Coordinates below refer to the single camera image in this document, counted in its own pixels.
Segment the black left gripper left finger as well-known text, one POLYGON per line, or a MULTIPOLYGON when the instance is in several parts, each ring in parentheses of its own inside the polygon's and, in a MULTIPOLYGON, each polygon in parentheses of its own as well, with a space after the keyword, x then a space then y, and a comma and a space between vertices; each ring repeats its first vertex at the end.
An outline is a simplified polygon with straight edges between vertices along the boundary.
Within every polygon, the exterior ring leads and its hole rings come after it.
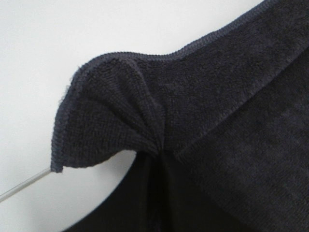
POLYGON ((68 232, 159 232, 159 157, 138 152, 115 190, 68 232))

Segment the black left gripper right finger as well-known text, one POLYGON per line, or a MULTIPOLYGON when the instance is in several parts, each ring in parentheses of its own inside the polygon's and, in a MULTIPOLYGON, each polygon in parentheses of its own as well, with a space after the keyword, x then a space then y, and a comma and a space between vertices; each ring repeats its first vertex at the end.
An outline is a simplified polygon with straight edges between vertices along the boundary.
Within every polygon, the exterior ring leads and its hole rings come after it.
POLYGON ((158 156, 162 186, 161 217, 165 232, 235 232, 237 222, 190 180, 171 153, 158 156))

